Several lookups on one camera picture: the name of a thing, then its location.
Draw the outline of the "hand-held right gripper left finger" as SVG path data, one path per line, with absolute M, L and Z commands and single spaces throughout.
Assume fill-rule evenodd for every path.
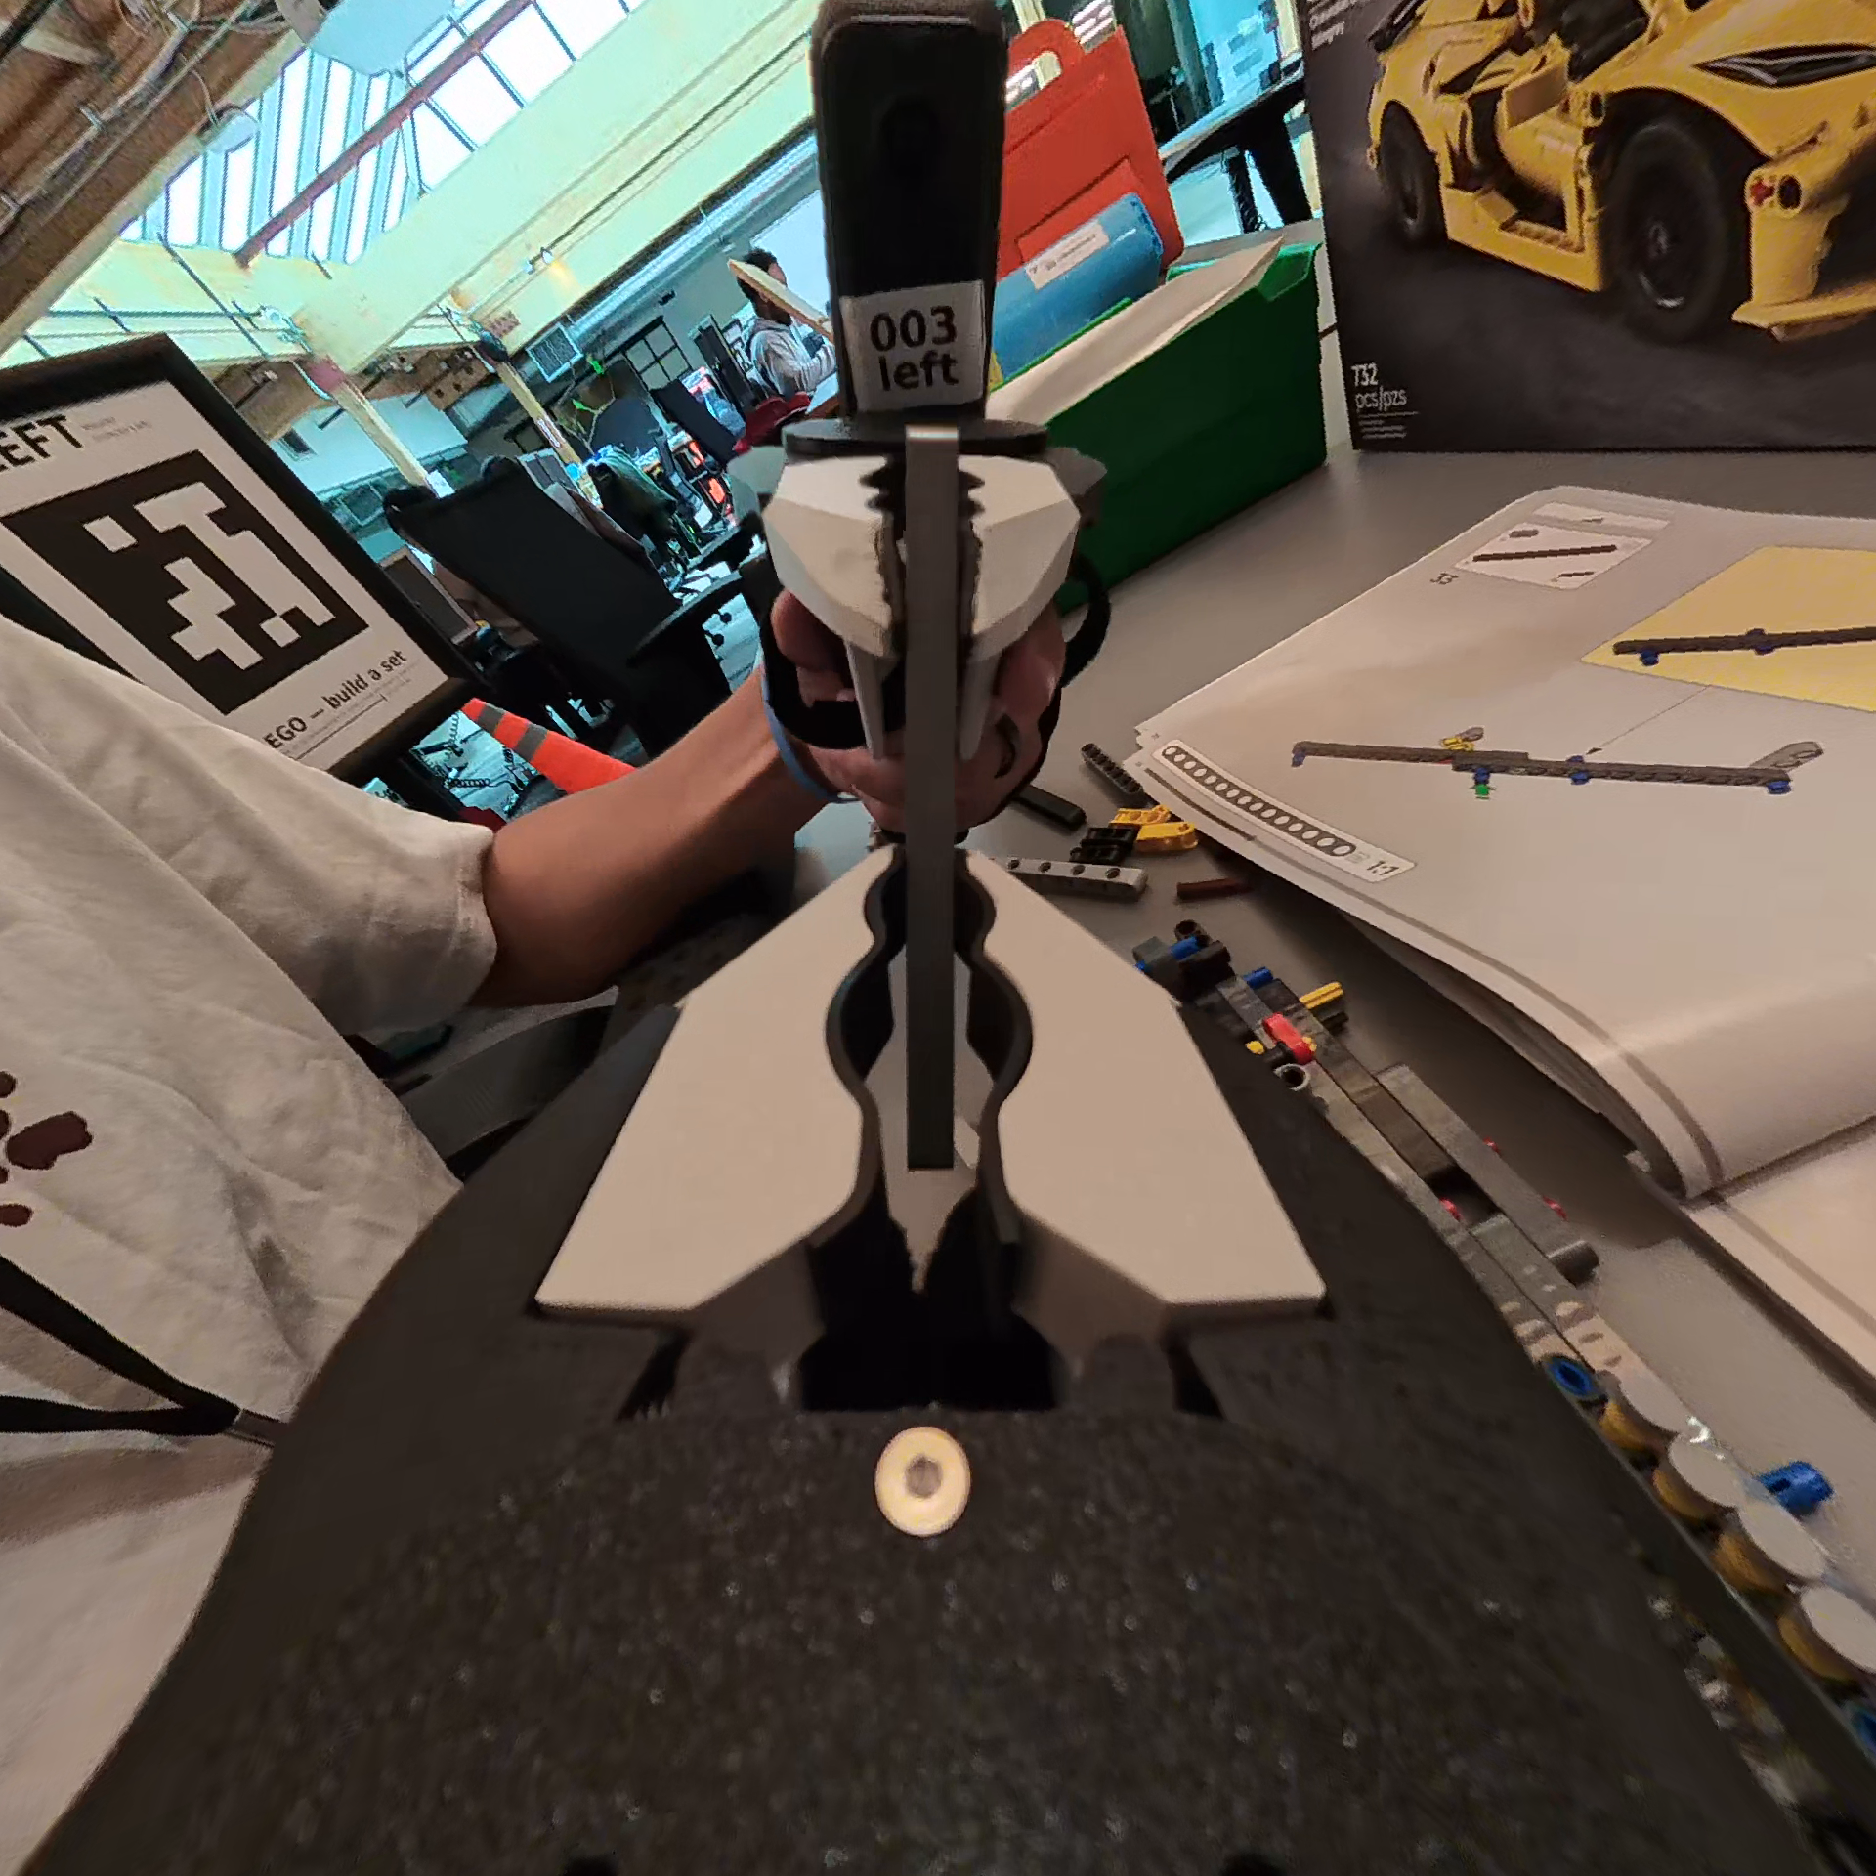
M 882 1182 L 901 858 L 877 848 L 686 995 L 533 1301 L 766 1366 L 824 1333 L 813 1254 Z

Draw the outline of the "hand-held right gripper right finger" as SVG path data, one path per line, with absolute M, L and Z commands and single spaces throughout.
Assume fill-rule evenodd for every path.
M 1170 993 L 996 861 L 958 852 L 955 887 L 976 1183 L 941 1321 L 1080 1368 L 1312 1314 L 1324 1277 Z

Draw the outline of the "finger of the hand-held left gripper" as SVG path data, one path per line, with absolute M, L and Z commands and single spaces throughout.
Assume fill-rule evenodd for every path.
M 962 457 L 958 753 L 984 735 L 1003 655 L 1062 585 L 1075 498 L 1052 457 Z
M 785 457 L 763 529 L 783 591 L 839 641 L 852 689 L 849 701 L 806 698 L 766 624 L 767 708 L 803 744 L 886 759 L 905 716 L 905 460 Z

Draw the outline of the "toy car chassis assembly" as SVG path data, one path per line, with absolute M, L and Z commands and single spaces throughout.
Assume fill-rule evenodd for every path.
M 1338 983 L 1238 968 L 1198 923 L 1131 948 L 1174 1003 L 1304 1094 L 1412 1205 L 1567 1408 L 1596 1488 L 1683 1622 L 1797 1739 L 1870 1775 L 1870 1597 L 1816 1532 L 1811 1473 L 1754 1471 L 1590 1300 L 1598 1252 L 1492 1139 L 1414 1069 L 1369 1068 Z

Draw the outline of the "black long holed toy beam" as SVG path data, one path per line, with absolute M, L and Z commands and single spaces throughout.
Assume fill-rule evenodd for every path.
M 907 428 L 905 457 L 905 1044 L 907 1167 L 954 1161 L 954 747 L 958 449 Z

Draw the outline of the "grey building instruction booklet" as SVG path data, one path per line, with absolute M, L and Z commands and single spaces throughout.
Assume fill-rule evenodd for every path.
M 1135 774 L 1628 1137 L 1870 1378 L 1870 518 L 1556 484 L 1137 729 Z

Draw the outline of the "person's left forearm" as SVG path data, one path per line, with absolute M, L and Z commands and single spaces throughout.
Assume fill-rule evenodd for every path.
M 747 679 L 660 757 L 493 837 L 479 901 L 495 950 L 472 1004 L 599 993 L 709 892 L 781 867 L 820 809 Z

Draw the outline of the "person's left hand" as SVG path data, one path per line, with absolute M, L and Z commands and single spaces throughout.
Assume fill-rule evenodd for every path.
M 769 679 L 793 671 L 803 698 L 849 701 L 850 669 L 843 641 L 826 629 L 791 591 L 767 609 L 767 641 L 762 663 Z M 972 759 L 954 768 L 954 825 L 958 835 L 994 820 L 1016 793 L 1035 780 L 1061 715 L 1066 639 L 1058 609 L 1049 607 L 1012 644 L 997 668 L 984 735 Z M 847 790 L 889 833 L 901 831 L 905 763 L 899 744 L 886 757 L 864 745 L 834 749 L 795 741 L 830 787 Z

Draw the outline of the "orange felt bag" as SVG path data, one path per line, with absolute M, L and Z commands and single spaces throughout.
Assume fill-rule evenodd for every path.
M 1056 75 L 1004 111 L 999 246 L 996 277 L 1137 197 L 1161 241 L 1161 265 L 1183 255 L 1166 168 L 1122 30 L 1083 43 L 1070 22 L 1043 17 L 1008 46 L 1008 78 L 1053 58 Z

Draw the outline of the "green plastic bin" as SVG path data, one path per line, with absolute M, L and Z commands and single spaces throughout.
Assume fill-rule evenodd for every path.
M 1106 467 L 1084 560 L 1119 588 L 1326 460 L 1314 241 L 1241 250 L 1253 274 L 1048 417 Z

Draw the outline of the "white paper bag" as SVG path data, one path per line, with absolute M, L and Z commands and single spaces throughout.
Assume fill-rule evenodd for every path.
M 1048 426 L 1189 328 L 1254 292 L 1282 253 L 1283 241 L 1269 239 L 1176 273 L 991 390 L 986 416 Z

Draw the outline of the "black office chair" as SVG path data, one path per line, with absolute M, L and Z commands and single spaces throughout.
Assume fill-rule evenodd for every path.
M 384 515 L 538 641 L 577 697 L 604 703 L 608 736 L 631 735 L 658 757 L 733 694 L 705 629 L 727 590 L 678 600 L 639 547 L 596 531 L 515 460 L 450 496 L 395 487 Z

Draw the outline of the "orange striped traffic cone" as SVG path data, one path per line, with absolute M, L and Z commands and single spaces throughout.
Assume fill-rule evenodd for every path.
M 631 763 L 479 697 L 465 698 L 459 715 L 561 793 L 593 790 L 633 772 Z

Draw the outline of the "ceiling skylight window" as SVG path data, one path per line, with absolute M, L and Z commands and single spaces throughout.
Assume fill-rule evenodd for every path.
M 299 50 L 123 239 L 352 264 L 635 7 L 453 5 L 379 73 Z

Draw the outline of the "black framed marker sign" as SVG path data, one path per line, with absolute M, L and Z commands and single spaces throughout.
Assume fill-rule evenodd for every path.
M 10 621 L 346 781 L 478 689 L 163 335 L 3 368 L 2 567 Z

